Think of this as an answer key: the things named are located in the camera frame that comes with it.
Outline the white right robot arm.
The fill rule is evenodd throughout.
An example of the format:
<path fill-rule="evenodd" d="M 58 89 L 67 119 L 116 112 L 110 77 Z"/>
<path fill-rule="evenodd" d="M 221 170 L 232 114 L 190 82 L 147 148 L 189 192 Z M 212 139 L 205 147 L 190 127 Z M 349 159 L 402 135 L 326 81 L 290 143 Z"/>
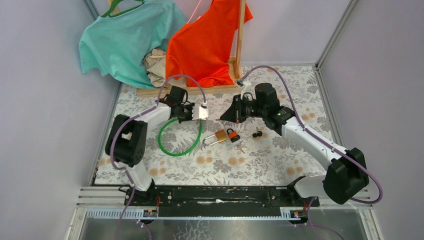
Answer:
<path fill-rule="evenodd" d="M 260 118 L 270 130 L 308 152 L 326 171 L 324 175 L 304 176 L 293 181 L 293 188 L 286 193 L 291 205 L 299 206 L 310 197 L 329 197 L 342 205 L 370 183 L 364 171 L 365 157 L 359 149 L 349 150 L 306 127 L 292 109 L 280 104 L 276 89 L 270 83 L 258 84 L 254 93 L 254 98 L 249 98 L 249 92 L 235 95 L 220 119 L 240 124 L 249 117 Z"/>

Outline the green cable lock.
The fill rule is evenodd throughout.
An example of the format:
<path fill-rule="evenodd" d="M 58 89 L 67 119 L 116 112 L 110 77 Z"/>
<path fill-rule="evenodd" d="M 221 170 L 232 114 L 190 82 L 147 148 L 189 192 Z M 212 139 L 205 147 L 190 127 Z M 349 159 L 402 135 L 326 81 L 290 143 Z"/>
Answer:
<path fill-rule="evenodd" d="M 171 157 L 189 155 L 200 144 L 203 133 L 203 121 L 195 120 L 195 123 L 183 123 L 173 118 L 165 123 L 157 135 L 159 149 Z"/>

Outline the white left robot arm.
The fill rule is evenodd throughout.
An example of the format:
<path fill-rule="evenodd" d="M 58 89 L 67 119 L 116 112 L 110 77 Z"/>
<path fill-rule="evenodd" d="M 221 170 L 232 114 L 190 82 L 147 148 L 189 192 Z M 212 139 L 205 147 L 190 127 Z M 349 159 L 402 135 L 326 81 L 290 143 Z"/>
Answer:
<path fill-rule="evenodd" d="M 142 163 L 147 133 L 170 119 L 179 122 L 199 120 L 205 104 L 191 103 L 187 98 L 185 89 L 173 86 L 170 93 L 157 99 L 152 107 L 132 117 L 119 114 L 113 120 L 105 153 L 114 169 L 125 172 L 130 185 L 137 190 L 136 199 L 144 206 L 155 200 L 155 192 L 150 188 L 153 179 Z"/>

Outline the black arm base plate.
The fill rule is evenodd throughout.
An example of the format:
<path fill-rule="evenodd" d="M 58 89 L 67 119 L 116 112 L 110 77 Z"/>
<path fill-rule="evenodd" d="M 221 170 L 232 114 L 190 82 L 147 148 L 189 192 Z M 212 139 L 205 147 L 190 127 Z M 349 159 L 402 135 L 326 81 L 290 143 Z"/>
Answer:
<path fill-rule="evenodd" d="M 294 208 L 302 213 L 308 205 L 318 207 L 318 199 L 302 198 L 293 186 L 177 186 L 152 185 L 148 191 L 132 193 L 129 185 L 119 187 L 124 203 L 152 207 L 168 214 L 207 216 L 270 215 L 278 208 Z"/>

